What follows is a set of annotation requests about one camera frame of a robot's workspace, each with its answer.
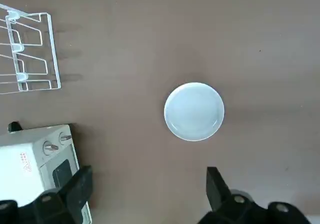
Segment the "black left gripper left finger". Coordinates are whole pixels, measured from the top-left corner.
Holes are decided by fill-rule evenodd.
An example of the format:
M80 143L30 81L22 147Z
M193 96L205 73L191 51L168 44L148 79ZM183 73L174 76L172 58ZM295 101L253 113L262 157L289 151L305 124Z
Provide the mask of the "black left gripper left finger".
M41 193L29 204L19 207L15 200L2 200L1 223L82 223L82 208L93 192L90 165L80 168L61 188Z

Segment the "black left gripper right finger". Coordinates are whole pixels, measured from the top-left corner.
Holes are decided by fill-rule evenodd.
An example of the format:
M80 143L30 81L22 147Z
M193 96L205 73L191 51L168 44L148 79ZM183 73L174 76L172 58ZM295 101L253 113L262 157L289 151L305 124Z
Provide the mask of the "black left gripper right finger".
M263 208L243 194L233 194L216 167L208 167L206 172L206 195L212 210L200 223L310 223L294 205L276 201Z

